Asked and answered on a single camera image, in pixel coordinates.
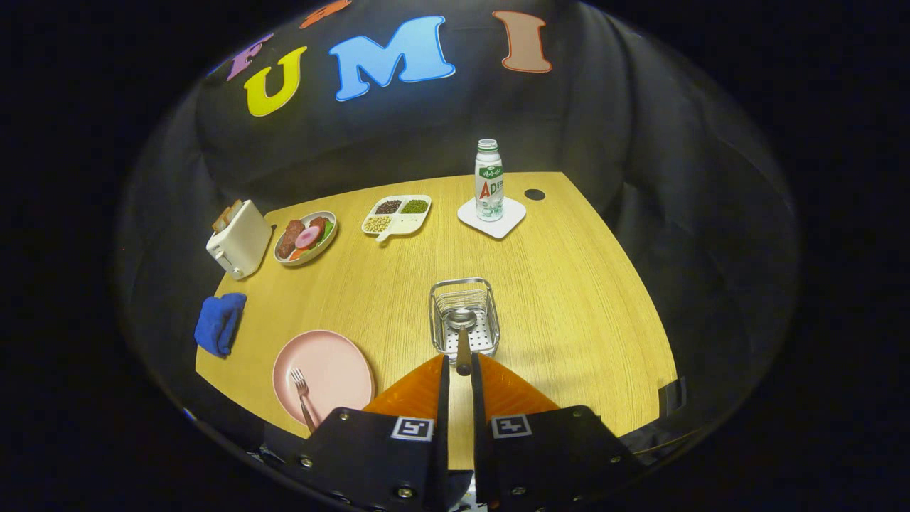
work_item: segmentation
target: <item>soybean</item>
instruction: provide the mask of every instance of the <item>soybean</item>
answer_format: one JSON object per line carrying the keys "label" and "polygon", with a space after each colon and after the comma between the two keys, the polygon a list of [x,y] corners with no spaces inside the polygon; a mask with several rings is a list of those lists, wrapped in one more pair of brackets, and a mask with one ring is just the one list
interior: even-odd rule
{"label": "soybean", "polygon": [[391,217],[370,217],[363,223],[363,229],[377,233],[388,228],[390,222]]}

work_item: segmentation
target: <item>yellow letter u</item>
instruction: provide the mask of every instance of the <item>yellow letter u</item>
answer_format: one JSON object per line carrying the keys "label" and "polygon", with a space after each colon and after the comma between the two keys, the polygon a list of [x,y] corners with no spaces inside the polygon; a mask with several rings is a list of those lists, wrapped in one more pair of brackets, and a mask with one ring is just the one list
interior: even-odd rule
{"label": "yellow letter u", "polygon": [[266,95],[266,75],[272,66],[262,69],[247,80],[243,88],[247,90],[247,107],[250,114],[261,118],[288,103],[300,85],[300,55],[305,51],[307,47],[301,46],[278,60],[278,64],[284,68],[284,83],[275,96]]}

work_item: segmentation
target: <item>fork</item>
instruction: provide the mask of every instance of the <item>fork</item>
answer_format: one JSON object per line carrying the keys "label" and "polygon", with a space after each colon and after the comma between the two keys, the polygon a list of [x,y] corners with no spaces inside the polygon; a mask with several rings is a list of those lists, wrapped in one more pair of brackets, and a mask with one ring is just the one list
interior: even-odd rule
{"label": "fork", "polygon": [[303,411],[303,419],[307,420],[307,428],[309,429],[310,435],[313,435],[313,432],[316,431],[316,426],[313,425],[313,417],[309,415],[307,405],[304,403],[304,397],[309,394],[307,381],[304,380],[303,372],[301,372],[299,368],[294,368],[290,371],[290,378],[294,380],[294,385],[297,387],[297,393],[300,395],[300,410]]}

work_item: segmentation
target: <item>spoon handle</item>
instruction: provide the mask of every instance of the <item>spoon handle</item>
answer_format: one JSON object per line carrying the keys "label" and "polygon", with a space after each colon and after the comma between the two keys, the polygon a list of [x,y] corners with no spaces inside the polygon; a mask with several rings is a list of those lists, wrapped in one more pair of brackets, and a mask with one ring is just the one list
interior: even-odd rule
{"label": "spoon handle", "polygon": [[458,359],[455,360],[455,371],[463,377],[470,375],[470,347],[468,330],[464,327],[458,331]]}

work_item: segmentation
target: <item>toaster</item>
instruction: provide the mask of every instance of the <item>toaster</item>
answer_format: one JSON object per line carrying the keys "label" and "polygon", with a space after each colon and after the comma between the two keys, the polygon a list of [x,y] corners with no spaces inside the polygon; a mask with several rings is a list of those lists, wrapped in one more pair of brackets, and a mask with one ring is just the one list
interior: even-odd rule
{"label": "toaster", "polygon": [[232,278],[239,281],[259,268],[272,228],[252,200],[243,201],[227,227],[212,233],[206,250]]}

